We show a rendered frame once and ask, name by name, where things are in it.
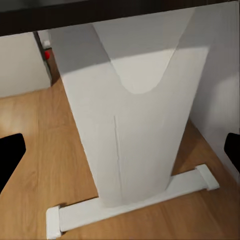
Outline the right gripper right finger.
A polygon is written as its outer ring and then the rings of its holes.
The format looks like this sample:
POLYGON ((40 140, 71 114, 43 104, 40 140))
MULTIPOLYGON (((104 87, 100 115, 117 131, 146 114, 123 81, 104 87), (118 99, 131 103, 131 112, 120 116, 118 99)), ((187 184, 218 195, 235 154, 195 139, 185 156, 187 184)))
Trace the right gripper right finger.
POLYGON ((227 135, 224 151, 240 172, 240 135, 235 133, 229 133, 227 135))

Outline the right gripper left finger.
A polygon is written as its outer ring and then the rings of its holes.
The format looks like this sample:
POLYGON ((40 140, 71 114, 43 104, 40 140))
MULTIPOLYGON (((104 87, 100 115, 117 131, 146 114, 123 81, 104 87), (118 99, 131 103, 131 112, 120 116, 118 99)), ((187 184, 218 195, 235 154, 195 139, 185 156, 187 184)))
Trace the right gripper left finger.
POLYGON ((0 193, 26 152, 21 133, 0 139, 0 193))

